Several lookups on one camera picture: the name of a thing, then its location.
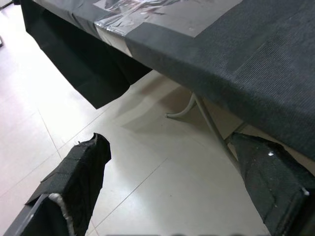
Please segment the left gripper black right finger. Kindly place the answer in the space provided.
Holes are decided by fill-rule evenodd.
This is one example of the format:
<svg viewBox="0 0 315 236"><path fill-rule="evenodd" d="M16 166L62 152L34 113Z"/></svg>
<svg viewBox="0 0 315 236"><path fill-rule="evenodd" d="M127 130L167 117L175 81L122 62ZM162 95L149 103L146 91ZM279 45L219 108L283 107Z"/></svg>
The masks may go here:
<svg viewBox="0 0 315 236"><path fill-rule="evenodd" d="M234 132L241 176L271 236L315 236L315 176L284 147Z"/></svg>

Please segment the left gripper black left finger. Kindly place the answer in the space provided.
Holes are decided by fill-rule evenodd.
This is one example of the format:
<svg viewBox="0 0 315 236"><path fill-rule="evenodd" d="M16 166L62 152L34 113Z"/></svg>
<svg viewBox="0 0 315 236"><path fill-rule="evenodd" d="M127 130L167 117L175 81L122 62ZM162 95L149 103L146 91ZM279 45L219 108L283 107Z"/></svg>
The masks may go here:
<svg viewBox="0 0 315 236"><path fill-rule="evenodd" d="M85 236L110 160L110 143L101 134L73 146L3 236Z"/></svg>

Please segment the grey metal table leg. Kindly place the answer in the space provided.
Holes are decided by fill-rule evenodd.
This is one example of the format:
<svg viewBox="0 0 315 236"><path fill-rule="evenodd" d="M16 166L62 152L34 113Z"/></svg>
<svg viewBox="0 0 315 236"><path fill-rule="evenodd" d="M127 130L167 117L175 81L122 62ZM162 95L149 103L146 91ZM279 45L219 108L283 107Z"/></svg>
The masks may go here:
<svg viewBox="0 0 315 236"><path fill-rule="evenodd" d="M189 99L187 106L182 111L180 111L179 113L166 113L165 117L166 118L172 118L172 119L183 117L195 105L198 107L201 115L203 116L204 120L206 121L207 126L214 133L217 141L220 143L220 145L223 148L223 150L225 151L227 157L230 159L230 161L232 162L233 165L237 166L238 165L238 159L233 154L231 149L228 147L228 144L231 141L231 134L229 136L227 136L225 139L223 138L223 136L221 135L219 129L217 128L214 120L212 119L208 109L206 108L206 105L205 105L203 99L199 95L197 95L193 92L190 96L190 99Z"/></svg>

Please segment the black tablecloth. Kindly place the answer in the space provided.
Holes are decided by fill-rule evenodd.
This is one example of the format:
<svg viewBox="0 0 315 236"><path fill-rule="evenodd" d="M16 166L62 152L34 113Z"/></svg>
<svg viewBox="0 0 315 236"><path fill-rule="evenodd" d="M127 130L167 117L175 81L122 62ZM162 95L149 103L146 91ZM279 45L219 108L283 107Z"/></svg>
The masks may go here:
<svg viewBox="0 0 315 236"><path fill-rule="evenodd" d="M315 161L315 0L242 0L196 37L95 22L101 0L17 0L40 49L95 108L152 70Z"/></svg>

